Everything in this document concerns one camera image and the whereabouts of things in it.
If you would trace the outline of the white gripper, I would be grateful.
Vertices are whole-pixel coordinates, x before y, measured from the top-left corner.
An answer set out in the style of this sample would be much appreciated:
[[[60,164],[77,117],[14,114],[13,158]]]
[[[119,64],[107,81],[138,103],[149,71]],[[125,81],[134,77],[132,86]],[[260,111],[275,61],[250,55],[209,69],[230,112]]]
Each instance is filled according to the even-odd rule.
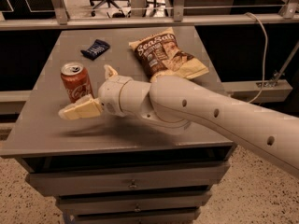
[[[99,100],[94,99],[90,94],[85,95],[73,104],[61,109],[58,112],[61,119],[94,118],[100,116],[103,109],[110,115],[125,116],[121,110],[121,90],[133,79],[131,77],[119,76],[118,72],[109,64],[105,64],[104,69],[106,81],[98,89]]]

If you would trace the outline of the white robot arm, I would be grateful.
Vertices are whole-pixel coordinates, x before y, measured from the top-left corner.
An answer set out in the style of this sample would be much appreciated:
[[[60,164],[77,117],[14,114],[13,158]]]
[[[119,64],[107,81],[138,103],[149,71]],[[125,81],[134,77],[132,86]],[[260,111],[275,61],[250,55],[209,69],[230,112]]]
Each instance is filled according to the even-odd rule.
[[[124,77],[109,65],[93,99],[85,95],[59,111],[62,119],[85,119],[107,112],[132,115],[165,133],[191,122],[203,125],[299,177],[299,118],[210,91],[185,78],[159,76],[152,83]]]

